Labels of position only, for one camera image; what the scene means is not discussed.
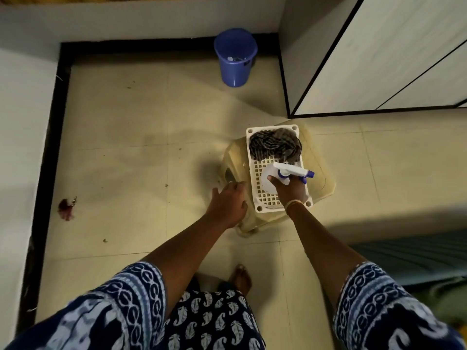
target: spray bottle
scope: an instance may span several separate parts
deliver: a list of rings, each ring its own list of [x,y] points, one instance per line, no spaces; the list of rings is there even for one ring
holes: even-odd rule
[[[271,175],[280,180],[284,185],[289,185],[290,175],[296,175],[300,177],[303,184],[306,184],[307,178],[313,178],[315,173],[305,168],[297,167],[294,165],[288,165],[286,163],[274,162],[267,165],[261,173],[261,187],[269,194],[277,194],[276,187],[268,180],[268,176]]]

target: blue and white patterned sleeve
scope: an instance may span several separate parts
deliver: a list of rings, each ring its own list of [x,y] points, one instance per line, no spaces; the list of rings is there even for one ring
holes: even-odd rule
[[[348,350],[465,349],[459,333],[371,262],[348,276],[333,326]]]
[[[166,297],[159,269],[134,263],[25,331],[7,349],[149,350],[163,327]]]

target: bangle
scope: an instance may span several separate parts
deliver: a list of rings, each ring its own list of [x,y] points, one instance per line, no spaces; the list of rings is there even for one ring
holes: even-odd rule
[[[295,199],[295,200],[290,200],[285,206],[284,206],[284,210],[285,210],[285,213],[287,215],[289,215],[289,213],[287,212],[287,209],[289,208],[290,205],[293,205],[293,204],[302,204],[303,205],[303,202],[301,200],[298,200],[298,199]]]

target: tiled floor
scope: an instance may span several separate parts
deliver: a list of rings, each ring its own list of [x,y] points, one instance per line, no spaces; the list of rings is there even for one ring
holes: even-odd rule
[[[164,56],[95,57],[72,69],[37,320],[198,219],[229,142],[286,120],[277,59],[258,57],[248,83],[229,88],[214,58]],[[467,109],[303,122],[337,181],[312,212],[339,237],[465,222]],[[55,207],[75,195],[65,222]],[[226,278],[238,262],[252,275],[248,299],[268,349],[332,349],[321,288],[290,221],[250,238],[226,231],[201,271]]]

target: foot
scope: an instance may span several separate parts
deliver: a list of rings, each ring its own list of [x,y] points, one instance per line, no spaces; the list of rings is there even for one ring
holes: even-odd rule
[[[242,264],[238,264],[235,267],[229,278],[229,282],[234,284],[237,290],[239,290],[244,296],[248,294],[252,287],[251,277],[248,274],[246,267]]]

